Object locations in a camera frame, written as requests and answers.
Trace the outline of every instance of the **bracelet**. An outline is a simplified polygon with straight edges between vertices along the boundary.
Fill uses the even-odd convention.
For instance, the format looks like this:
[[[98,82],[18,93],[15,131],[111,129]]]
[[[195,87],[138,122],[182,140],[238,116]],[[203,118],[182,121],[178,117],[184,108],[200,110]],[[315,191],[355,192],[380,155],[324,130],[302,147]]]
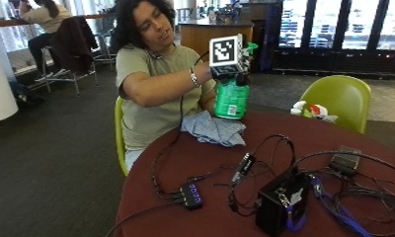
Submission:
[[[195,84],[195,87],[199,88],[200,87],[200,84],[198,82],[198,77],[195,75],[195,71],[194,71],[194,67],[192,66],[190,67],[190,79],[192,79],[192,82]]]

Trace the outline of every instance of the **yellow-green chair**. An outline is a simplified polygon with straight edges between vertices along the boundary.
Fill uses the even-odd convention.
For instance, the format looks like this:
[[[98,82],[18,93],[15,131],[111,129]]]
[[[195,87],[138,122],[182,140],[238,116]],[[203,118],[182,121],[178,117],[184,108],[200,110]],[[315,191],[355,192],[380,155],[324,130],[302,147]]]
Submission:
[[[119,156],[119,163],[123,170],[123,173],[126,176],[128,176],[130,171],[127,169],[127,164],[124,161],[124,155],[127,153],[127,148],[124,146],[124,138],[123,138],[123,111],[122,111],[122,105],[124,100],[119,97],[116,100],[116,106],[115,106],[115,127],[116,127],[116,146],[118,146],[118,156]]]
[[[335,75],[327,76],[310,86],[300,101],[328,109],[330,116],[338,116],[336,124],[360,133],[366,132],[370,111],[371,89],[359,79]]]

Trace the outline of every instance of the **blue cloth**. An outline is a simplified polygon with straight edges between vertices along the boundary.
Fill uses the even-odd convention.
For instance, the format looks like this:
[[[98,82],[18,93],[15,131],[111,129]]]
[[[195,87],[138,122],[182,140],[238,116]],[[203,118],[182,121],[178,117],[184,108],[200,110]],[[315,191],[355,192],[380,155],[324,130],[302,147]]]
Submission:
[[[222,144],[227,147],[247,145],[242,134],[247,126],[239,121],[212,118],[207,111],[183,118],[182,131],[188,131],[198,141]]]

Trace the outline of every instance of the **jacket on chair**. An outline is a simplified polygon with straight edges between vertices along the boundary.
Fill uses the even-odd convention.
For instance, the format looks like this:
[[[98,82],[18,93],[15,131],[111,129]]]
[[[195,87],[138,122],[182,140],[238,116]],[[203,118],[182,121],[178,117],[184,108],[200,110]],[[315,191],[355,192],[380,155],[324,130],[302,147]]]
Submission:
[[[88,73],[94,62],[91,49],[98,48],[98,44],[84,17],[63,20],[50,45],[61,59],[62,68],[71,72]]]

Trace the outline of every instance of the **refrigerator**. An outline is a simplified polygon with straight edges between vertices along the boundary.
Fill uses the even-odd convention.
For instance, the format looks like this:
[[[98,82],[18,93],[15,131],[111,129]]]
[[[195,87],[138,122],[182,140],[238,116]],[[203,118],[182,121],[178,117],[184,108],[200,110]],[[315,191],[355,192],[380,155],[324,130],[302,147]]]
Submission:
[[[272,69],[395,77],[395,0],[284,0]]]

